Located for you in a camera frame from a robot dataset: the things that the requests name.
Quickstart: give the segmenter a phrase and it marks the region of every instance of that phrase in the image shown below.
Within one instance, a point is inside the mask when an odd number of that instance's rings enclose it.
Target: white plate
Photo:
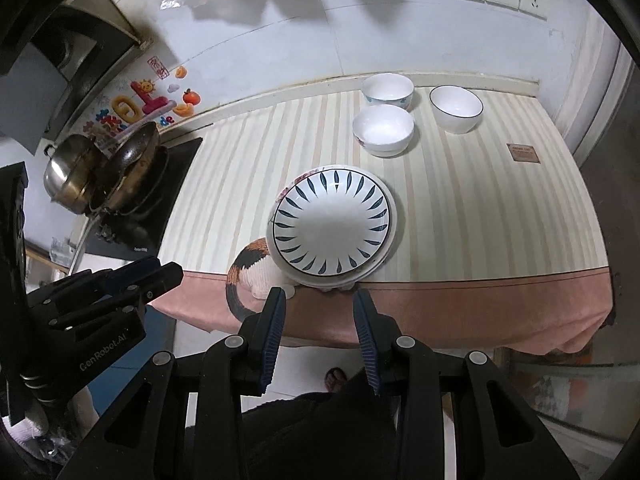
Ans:
[[[267,227],[271,257],[303,285],[334,288],[372,273],[396,232],[396,204],[377,177],[333,165],[299,176],[279,195]]]

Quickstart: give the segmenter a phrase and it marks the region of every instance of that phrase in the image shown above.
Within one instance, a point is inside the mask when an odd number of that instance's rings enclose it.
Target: white tile floor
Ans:
[[[174,354],[176,357],[204,352],[211,345],[228,334],[214,330],[204,332],[187,323],[178,321],[175,328]],[[465,355],[466,351],[450,352]],[[273,381],[262,397],[242,397],[242,411],[245,412],[265,402],[277,399],[292,399],[307,392],[324,392],[324,374],[329,368],[339,366],[351,377],[363,366],[359,349],[280,347]],[[187,410],[187,426],[195,423],[198,394],[191,394]],[[452,421],[445,416],[445,478],[456,478],[456,451]]]

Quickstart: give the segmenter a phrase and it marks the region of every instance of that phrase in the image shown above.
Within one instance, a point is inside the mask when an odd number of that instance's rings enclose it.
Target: patterned plate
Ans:
[[[357,168],[319,168],[284,192],[272,225],[289,265],[311,276],[338,276],[372,259],[389,224],[389,202],[369,176]]]

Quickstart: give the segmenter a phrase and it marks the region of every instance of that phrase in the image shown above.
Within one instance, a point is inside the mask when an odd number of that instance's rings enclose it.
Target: sandal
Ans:
[[[324,387],[331,394],[339,392],[342,386],[344,385],[344,383],[346,382],[347,382],[347,374],[344,373],[342,368],[338,368],[338,367],[331,368],[324,375]]]

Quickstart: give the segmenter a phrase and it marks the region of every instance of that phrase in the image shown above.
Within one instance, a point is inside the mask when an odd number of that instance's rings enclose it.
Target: frying pan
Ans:
[[[133,132],[100,169],[89,202],[92,216],[82,231],[69,274],[76,272],[87,238],[104,216],[118,212],[138,192],[159,144],[158,126],[153,121],[148,122]]]

